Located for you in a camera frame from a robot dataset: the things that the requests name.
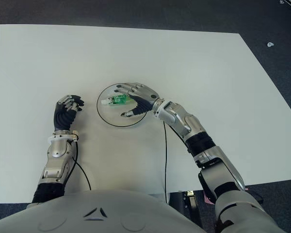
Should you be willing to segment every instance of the black cable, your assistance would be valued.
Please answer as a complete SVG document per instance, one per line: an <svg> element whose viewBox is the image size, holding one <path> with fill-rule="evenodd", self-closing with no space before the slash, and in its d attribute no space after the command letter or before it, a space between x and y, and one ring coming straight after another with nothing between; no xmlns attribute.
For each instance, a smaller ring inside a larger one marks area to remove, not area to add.
<svg viewBox="0 0 291 233"><path fill-rule="evenodd" d="M174 128L173 127L171 127L170 125L169 125L169 127L174 131L174 133L180 138L180 140L181 140L181 142L183 142L184 143L184 141L182 140L182 137L180 137L180 135L174 130Z"/></svg>
<svg viewBox="0 0 291 233"><path fill-rule="evenodd" d="M80 165L76 160L74 160L73 157L72 157L72 159L73 159L74 162L77 163L77 165L79 166L79 168L81 168L81 170L82 170L82 172L83 172L83 174L84 174L84 176L85 176L85 178L86 178L86 180L87 180L87 183L88 183L88 186L89 186L89 190L92 190L92 188L91 188L91 184L89 183L89 180L88 180L88 178L87 178L87 175L86 175L85 171L83 170L83 168L81 167L81 165Z"/></svg>
<svg viewBox="0 0 291 233"><path fill-rule="evenodd" d="M67 182L68 182L68 180L69 180L69 178L70 178L70 176L71 176L71 174L72 174L72 172L74 170L74 167L76 166L76 163L77 163L77 160L78 160L78 155L79 155L79 147L78 147L78 143L76 142L76 160L74 160L74 164L72 166L72 169L69 172L67 178L65 179L65 181L63 183L64 187L66 186L66 184L67 184Z"/></svg>
<svg viewBox="0 0 291 233"><path fill-rule="evenodd" d="M167 133L166 133L166 127L165 122L163 121L164 125L164 131L165 131L165 201L167 204L167 192L166 192L166 173L167 173Z"/></svg>

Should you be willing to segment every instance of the bottle cap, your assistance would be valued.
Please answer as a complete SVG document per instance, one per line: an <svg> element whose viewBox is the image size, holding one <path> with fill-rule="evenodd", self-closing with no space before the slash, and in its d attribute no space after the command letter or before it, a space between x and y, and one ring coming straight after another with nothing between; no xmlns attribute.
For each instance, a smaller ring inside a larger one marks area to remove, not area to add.
<svg viewBox="0 0 291 233"><path fill-rule="evenodd" d="M101 104L103 104L103 105L107 105L109 103L110 103L109 99L101 100Z"/></svg>

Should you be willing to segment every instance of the glass plate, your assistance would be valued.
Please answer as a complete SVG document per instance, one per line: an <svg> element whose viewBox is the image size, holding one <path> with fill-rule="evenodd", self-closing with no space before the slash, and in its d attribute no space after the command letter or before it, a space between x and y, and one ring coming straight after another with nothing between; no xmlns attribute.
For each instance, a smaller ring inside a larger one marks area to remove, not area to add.
<svg viewBox="0 0 291 233"><path fill-rule="evenodd" d="M99 95L97 99L97 111L98 111L99 116L108 124L117 126L117 127L127 127L127 126L137 124L146 116L146 113L143 113L137 116L131 116L131 117L121 116L123 112L127 112L135 108L137 106L137 102L131 100L127 102L126 104L122 104L122 105L101 104L102 100L106 100L107 98L110 98L112 96L122 95L122 93L114 92L114 90L117 89L116 85L118 85L118 83L107 87Z"/></svg>

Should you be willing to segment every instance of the gray carpet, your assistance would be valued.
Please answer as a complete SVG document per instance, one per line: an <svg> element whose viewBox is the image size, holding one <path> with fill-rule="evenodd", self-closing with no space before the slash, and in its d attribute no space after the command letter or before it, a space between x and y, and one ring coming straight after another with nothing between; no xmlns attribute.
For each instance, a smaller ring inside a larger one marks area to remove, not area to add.
<svg viewBox="0 0 291 233"><path fill-rule="evenodd" d="M279 0L0 0L0 24L6 23L239 33L291 108L291 7ZM275 46L268 48L269 41ZM291 181L251 189L291 233ZM0 204L0 218L25 206ZM204 229L213 232L213 207L201 196L199 207Z"/></svg>

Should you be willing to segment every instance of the white tabletop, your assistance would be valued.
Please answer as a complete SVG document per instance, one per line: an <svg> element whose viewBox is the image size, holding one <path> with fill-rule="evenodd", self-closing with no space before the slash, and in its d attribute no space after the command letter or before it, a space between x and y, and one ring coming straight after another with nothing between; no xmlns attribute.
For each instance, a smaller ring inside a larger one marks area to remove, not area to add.
<svg viewBox="0 0 291 233"><path fill-rule="evenodd" d="M82 96L80 163L93 189L163 192L162 122L115 128L96 111L113 83L139 82L182 104L246 184L291 179L291 110L239 34L0 25L0 203L30 202L47 161L56 101ZM198 167L167 128L167 191L198 190ZM87 190L78 168L66 192Z"/></svg>

